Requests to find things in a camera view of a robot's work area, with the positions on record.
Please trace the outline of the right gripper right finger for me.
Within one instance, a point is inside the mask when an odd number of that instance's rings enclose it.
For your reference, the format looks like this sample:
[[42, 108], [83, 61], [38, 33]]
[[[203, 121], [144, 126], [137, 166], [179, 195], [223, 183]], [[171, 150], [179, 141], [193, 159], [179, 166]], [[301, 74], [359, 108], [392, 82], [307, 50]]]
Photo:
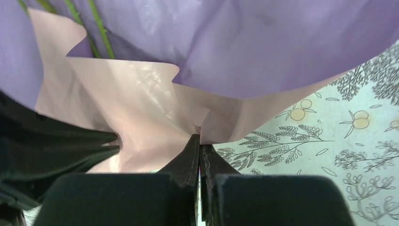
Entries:
[[199, 154], [208, 226], [352, 226], [343, 195], [323, 176], [243, 175], [211, 145]]

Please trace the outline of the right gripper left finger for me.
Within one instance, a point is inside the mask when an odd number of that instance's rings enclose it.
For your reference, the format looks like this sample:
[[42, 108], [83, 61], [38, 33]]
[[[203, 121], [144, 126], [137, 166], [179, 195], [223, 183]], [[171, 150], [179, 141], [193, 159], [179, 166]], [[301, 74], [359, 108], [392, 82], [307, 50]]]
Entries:
[[195, 226], [200, 137], [156, 173], [68, 174], [51, 186], [36, 226]]

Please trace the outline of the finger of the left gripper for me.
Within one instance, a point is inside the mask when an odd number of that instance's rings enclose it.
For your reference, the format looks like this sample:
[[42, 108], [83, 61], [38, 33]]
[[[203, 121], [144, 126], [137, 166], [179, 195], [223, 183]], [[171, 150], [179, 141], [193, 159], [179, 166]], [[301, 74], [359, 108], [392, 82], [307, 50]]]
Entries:
[[120, 151], [113, 132], [85, 129], [39, 114], [0, 94], [0, 154], [10, 155], [13, 144], [38, 147], [78, 147]]
[[84, 173], [120, 151], [118, 145], [41, 149], [18, 148], [2, 157], [0, 202], [16, 209], [40, 206], [61, 176]]

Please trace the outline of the yellow flower stem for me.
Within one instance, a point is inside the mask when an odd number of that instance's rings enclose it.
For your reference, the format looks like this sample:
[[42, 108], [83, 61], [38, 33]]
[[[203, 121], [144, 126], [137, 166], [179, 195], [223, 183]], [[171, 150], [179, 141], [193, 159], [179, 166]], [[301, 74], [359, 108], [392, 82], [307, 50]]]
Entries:
[[25, 11], [27, 16], [30, 16], [29, 7], [42, 9], [52, 14], [58, 14], [56, 8], [50, 3], [49, 0], [17, 0], [21, 8]]

